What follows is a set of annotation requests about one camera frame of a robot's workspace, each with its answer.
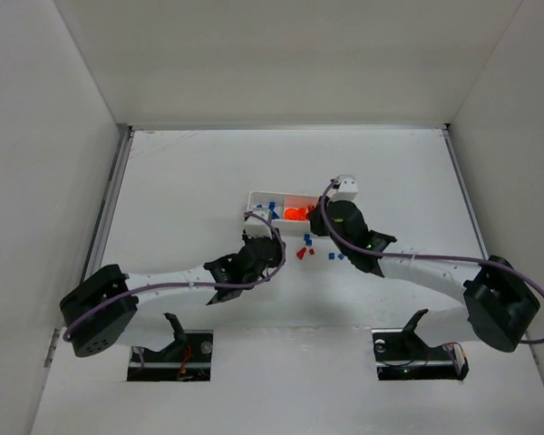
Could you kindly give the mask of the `orange spiral lego piece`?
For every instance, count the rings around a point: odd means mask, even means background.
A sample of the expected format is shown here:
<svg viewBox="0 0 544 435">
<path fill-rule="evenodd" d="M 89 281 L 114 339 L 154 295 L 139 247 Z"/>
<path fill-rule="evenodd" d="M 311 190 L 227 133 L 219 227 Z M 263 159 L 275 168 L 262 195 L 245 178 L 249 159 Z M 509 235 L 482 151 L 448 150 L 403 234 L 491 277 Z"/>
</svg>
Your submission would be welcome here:
<svg viewBox="0 0 544 435">
<path fill-rule="evenodd" d="M 290 221 L 308 221 L 310 208 L 287 208 L 284 219 Z"/>
</svg>

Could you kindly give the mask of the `large blue curved lego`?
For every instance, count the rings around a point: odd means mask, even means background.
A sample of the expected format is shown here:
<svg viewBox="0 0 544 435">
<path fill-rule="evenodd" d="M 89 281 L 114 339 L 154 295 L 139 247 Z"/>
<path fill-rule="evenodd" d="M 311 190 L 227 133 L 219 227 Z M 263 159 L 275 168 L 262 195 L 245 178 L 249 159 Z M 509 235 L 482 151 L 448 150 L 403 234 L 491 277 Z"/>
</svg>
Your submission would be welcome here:
<svg viewBox="0 0 544 435">
<path fill-rule="evenodd" d="M 268 203 L 268 209 L 270 211 L 271 219 L 273 219 L 273 220 L 280 219 L 278 213 L 276 212 L 276 202 L 275 201 L 270 201 Z"/>
</svg>

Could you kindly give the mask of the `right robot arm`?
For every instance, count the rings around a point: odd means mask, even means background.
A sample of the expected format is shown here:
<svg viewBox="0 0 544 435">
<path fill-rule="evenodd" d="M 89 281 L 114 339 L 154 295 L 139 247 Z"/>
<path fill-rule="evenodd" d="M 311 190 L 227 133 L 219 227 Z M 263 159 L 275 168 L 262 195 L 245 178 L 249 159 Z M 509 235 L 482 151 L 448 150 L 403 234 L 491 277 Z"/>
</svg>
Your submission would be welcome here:
<svg viewBox="0 0 544 435">
<path fill-rule="evenodd" d="M 502 257 L 456 260 L 422 254 L 370 229 L 356 204 L 346 200 L 323 199 L 308 219 L 311 232 L 329 237 L 357 270 L 418 285 L 458 303 L 438 312 L 422 308 L 407 323 L 408 334 L 430 347 L 479 341 L 511 353 L 540 309 L 528 284 Z"/>
</svg>

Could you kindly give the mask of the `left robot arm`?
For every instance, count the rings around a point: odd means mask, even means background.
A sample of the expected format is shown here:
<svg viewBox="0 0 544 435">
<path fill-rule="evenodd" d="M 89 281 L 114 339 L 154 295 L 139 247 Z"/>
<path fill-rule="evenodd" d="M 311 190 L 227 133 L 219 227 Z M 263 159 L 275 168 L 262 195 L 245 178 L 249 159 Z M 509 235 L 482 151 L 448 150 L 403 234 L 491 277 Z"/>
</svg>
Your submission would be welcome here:
<svg viewBox="0 0 544 435">
<path fill-rule="evenodd" d="M 189 342 L 178 312 L 223 304 L 271 280 L 286 261 L 277 237 L 244 237 L 236 254 L 190 270 L 128 275 L 107 265 L 75 287 L 59 303 L 63 339 L 79 358 L 115 344 L 142 348 L 169 359 Z"/>
</svg>

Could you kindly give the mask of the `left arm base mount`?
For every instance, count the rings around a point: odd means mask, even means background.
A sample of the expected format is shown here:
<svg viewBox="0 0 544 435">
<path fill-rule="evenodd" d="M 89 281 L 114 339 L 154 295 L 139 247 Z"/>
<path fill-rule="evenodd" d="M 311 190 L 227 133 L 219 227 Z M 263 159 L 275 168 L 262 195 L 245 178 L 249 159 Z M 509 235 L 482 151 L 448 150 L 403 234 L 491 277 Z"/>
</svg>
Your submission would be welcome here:
<svg viewBox="0 0 544 435">
<path fill-rule="evenodd" d="M 134 347 L 128 365 L 128 382 L 209 382 L 214 334 L 211 330 L 185 330 L 175 314 L 168 342 L 157 352 Z"/>
</svg>

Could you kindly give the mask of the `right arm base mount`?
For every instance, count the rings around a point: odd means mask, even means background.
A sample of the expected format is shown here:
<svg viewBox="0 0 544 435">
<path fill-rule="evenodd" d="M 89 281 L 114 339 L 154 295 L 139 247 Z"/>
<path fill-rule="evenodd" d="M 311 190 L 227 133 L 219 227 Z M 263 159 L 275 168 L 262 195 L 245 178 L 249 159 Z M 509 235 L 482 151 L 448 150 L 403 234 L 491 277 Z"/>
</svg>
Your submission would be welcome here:
<svg viewBox="0 0 544 435">
<path fill-rule="evenodd" d="M 401 329 L 373 329 L 373 351 L 379 381 L 462 382 L 470 371 L 460 343 L 428 346 L 415 330 L 427 309 L 417 311 Z"/>
</svg>

